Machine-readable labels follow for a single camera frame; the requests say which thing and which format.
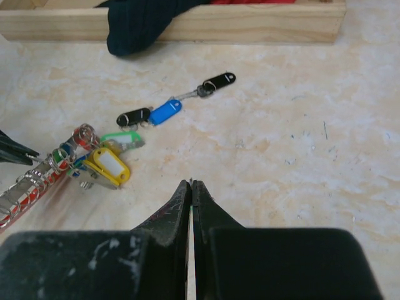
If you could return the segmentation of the red-handled metal key organizer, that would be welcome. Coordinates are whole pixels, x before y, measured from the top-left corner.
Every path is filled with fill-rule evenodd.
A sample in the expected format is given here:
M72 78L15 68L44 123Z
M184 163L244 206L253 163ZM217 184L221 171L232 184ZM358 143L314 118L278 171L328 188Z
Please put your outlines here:
M82 150L91 151L98 144L99 138L94 128L82 124L35 168L19 176L13 185L1 193L1 231L22 216L72 169Z

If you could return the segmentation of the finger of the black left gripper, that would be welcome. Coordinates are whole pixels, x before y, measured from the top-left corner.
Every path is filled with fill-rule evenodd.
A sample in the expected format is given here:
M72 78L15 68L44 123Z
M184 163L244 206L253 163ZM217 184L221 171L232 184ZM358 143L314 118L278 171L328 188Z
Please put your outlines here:
M1 131L1 162L22 165L33 165L32 158L37 158L39 153L12 140Z

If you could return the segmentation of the wooden clothes rack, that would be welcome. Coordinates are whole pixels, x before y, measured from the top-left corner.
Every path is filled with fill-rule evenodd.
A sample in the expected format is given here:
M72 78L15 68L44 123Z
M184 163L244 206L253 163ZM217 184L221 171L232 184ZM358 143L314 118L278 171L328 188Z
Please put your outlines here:
M1 1L9 41L105 41L108 10L98 1ZM345 1L204 5L176 17L162 42L211 44L333 43Z

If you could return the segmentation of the key with blue tag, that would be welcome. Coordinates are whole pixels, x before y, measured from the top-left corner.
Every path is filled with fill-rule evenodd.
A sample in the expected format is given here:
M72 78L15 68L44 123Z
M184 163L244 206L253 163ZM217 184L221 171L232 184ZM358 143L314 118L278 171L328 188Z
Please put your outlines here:
M149 117L145 121L142 121L140 126L143 128L158 126L176 115L182 109L182 106L180 100L172 97L156 109L152 109Z

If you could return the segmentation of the dark navy vest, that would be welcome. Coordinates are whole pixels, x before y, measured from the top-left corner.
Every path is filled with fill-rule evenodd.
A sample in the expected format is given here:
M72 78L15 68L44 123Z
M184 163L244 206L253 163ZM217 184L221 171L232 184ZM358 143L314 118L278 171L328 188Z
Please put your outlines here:
M104 1L96 7L108 9L106 44L109 53L123 57L152 46L176 16L209 3L203 0L125 0Z

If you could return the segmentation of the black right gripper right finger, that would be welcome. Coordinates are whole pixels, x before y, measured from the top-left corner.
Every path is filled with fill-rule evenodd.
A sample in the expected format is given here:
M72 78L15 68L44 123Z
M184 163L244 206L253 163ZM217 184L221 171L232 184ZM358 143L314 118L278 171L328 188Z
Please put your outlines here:
M361 245L337 228L248 228L192 184L198 299L382 299Z

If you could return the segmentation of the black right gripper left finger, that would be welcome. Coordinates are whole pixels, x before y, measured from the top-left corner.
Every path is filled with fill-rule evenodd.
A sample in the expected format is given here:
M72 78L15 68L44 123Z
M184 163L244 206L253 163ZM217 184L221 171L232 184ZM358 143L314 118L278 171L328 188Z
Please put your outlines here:
M129 231L26 231L1 246L2 299L186 299L191 187Z

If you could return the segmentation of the key with yellow tag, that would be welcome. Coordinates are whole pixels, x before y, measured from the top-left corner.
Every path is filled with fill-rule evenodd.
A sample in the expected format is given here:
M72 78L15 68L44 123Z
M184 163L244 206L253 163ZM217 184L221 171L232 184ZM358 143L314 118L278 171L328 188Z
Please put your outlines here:
M108 189L119 189L131 176L129 168L109 148L92 151L79 165L79 179Z

